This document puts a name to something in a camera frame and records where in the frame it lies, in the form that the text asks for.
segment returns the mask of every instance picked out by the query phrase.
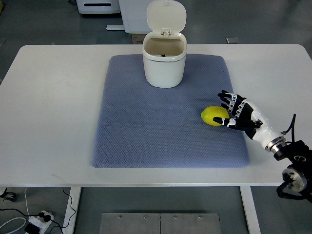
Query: bin lid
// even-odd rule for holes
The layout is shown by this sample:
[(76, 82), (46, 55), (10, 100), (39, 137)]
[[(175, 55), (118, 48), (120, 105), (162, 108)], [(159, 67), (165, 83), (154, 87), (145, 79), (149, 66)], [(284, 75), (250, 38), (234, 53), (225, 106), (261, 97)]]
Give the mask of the bin lid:
[(155, 0), (147, 8), (147, 23), (153, 31), (181, 32), (186, 23), (184, 6), (174, 0)]

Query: white trash bin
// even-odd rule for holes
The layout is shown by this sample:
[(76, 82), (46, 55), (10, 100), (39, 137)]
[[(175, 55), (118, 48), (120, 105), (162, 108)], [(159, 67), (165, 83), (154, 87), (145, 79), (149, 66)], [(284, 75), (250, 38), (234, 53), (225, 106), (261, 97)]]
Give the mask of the white trash bin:
[(184, 73), (187, 42), (180, 32), (186, 10), (174, 0), (155, 0), (147, 8), (147, 22), (153, 31), (143, 41), (146, 79), (158, 88), (175, 87)]

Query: blue mat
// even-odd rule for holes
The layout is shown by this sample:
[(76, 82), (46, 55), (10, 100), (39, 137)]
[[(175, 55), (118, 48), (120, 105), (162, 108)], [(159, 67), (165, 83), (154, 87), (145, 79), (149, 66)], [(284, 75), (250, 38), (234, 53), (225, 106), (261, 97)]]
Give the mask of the blue mat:
[(204, 123), (201, 112), (232, 92), (222, 57), (188, 54), (182, 82), (155, 88), (142, 55), (111, 58), (106, 75), (92, 165), (100, 168), (244, 167), (243, 132)]

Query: metal plate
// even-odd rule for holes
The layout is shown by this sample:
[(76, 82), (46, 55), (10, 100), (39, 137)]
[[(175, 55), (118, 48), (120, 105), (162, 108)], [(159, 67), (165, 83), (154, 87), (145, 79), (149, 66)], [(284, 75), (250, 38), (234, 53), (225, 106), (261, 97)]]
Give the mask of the metal plate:
[(221, 234), (219, 214), (161, 214), (161, 234)]
[(103, 213), (100, 234), (221, 234), (219, 214)]
[(228, 42), (228, 44), (239, 44), (237, 38), (226, 38), (226, 41)]
[(100, 234), (159, 234), (159, 214), (102, 213)]

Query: yellow lemon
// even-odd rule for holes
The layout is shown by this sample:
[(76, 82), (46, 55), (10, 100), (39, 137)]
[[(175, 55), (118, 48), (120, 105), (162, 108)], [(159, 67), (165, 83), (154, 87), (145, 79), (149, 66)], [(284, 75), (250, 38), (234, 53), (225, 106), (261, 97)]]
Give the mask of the yellow lemon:
[(208, 106), (202, 113), (201, 118), (205, 123), (212, 126), (221, 126), (222, 124), (213, 121), (214, 117), (229, 118), (228, 111), (221, 106)]

